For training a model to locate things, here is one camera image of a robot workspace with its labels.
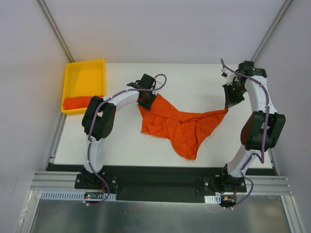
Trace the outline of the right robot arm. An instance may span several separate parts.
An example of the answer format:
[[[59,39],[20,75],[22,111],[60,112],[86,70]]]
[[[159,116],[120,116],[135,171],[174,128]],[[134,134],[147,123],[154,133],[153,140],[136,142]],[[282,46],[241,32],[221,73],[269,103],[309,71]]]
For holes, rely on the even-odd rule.
[[[247,93],[252,111],[241,130],[241,146],[219,179],[219,187],[228,192],[244,182],[245,172],[255,159],[264,164],[265,152],[275,147],[286,117],[279,114],[272,103],[265,69],[256,68],[252,61],[240,63],[237,70],[230,69],[223,60],[221,64],[222,76],[226,79],[225,108],[244,101],[243,95]]]

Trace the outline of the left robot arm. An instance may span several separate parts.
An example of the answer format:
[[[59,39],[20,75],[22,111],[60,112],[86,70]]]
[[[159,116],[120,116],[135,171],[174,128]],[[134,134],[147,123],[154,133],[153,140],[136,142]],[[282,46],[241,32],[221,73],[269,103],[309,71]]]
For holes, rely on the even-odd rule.
[[[97,189],[103,183],[99,172],[103,168],[104,142],[112,132],[117,111],[135,102],[144,110],[150,110],[157,96],[155,91],[159,89],[156,88],[156,77],[144,74],[112,96],[93,96],[90,99],[82,119],[87,136],[87,156],[81,175],[91,188]]]

